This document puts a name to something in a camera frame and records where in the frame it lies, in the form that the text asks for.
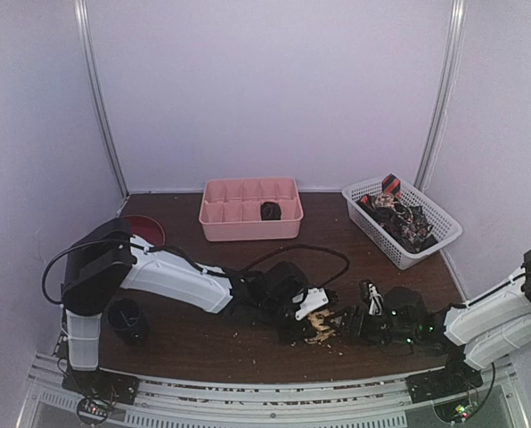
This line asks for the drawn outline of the leopard print tie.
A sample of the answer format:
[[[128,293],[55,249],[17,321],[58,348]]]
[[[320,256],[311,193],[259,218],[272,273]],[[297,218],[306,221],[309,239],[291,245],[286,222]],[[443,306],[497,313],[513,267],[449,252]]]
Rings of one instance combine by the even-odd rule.
[[[338,331],[330,326],[329,318],[334,314],[329,309],[318,310],[307,315],[306,321],[310,329],[306,332],[304,342],[315,345],[321,344],[339,335]]]

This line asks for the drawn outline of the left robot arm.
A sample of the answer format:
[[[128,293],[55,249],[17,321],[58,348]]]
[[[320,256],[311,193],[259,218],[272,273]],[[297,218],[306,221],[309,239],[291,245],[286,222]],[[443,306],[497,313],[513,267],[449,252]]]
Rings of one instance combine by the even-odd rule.
[[[121,289],[181,301],[209,314],[242,322],[262,322],[294,338],[307,332],[306,318],[327,303],[322,288],[311,286],[294,264],[280,262],[265,273],[232,271],[197,263],[172,246],[156,246],[132,232],[128,221],[114,218],[52,258],[41,285],[61,259],[66,261],[58,299],[67,337],[64,388],[94,399],[134,394],[137,379],[100,368],[101,323],[129,344],[149,331],[142,309],[130,299],[115,300]]]

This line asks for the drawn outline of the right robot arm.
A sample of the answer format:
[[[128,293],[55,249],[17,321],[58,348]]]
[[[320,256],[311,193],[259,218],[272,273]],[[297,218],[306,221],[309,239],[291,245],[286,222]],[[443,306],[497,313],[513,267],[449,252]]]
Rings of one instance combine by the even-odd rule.
[[[531,342],[531,250],[506,279],[473,300],[427,310],[422,296],[397,286],[385,294],[363,281],[364,304],[349,306],[325,323],[355,342],[405,344],[446,356],[445,366],[407,377],[414,403],[482,386],[481,372]]]

